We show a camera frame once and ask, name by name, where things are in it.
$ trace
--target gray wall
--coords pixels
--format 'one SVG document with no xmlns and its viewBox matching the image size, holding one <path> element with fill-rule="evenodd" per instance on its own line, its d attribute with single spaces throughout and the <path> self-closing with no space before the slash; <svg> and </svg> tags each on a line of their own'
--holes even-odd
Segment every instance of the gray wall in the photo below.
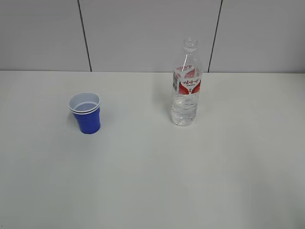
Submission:
<svg viewBox="0 0 305 229">
<path fill-rule="evenodd" d="M 80 6 L 83 24 L 77 0 L 2 0 L 0 70 L 170 72 L 187 36 L 209 69 L 221 0 Z M 304 9 L 304 0 L 224 0 L 210 71 L 305 72 Z"/>
<path fill-rule="evenodd" d="M 211 72 L 305 72 L 305 0 L 224 0 Z"/>
<path fill-rule="evenodd" d="M 76 0 L 1 0 L 0 69 L 88 71 Z"/>
</svg>

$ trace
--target plastic water bottle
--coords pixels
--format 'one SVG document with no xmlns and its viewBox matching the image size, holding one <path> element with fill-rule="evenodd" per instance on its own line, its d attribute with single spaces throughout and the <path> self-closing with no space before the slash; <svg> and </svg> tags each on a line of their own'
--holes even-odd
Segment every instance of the plastic water bottle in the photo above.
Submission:
<svg viewBox="0 0 305 229">
<path fill-rule="evenodd" d="M 197 55 L 197 40 L 187 38 L 183 42 L 183 54 L 177 59 L 173 70 L 172 120 L 176 125 L 187 126 L 196 117 L 202 63 Z"/>
</svg>

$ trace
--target bottle label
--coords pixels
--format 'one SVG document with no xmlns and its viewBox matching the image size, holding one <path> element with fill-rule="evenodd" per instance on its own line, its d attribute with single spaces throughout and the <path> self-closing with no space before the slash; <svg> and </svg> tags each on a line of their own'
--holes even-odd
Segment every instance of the bottle label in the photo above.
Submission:
<svg viewBox="0 0 305 229">
<path fill-rule="evenodd" d="M 181 95 L 199 93 L 201 76 L 202 74 L 191 65 L 175 68 L 173 71 L 173 88 L 175 92 Z"/>
</svg>

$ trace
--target plastic cup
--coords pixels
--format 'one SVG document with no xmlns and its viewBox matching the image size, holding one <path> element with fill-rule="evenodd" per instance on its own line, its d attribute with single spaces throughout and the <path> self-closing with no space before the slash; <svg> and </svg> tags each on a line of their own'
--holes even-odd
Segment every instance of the plastic cup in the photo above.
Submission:
<svg viewBox="0 0 305 229">
<path fill-rule="evenodd" d="M 100 98 L 94 93 L 80 93 L 69 101 L 69 109 L 84 134 L 94 134 L 100 127 Z"/>
</svg>

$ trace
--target table surface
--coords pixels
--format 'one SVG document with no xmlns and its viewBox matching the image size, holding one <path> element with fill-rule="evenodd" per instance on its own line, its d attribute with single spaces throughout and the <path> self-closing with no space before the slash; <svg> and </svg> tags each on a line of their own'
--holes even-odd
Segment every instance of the table surface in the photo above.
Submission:
<svg viewBox="0 0 305 229">
<path fill-rule="evenodd" d="M 0 72 L 1 229 L 305 227 L 305 74 L 203 75 L 175 126 L 171 73 Z M 100 95 L 82 134 L 76 93 Z"/>
</svg>

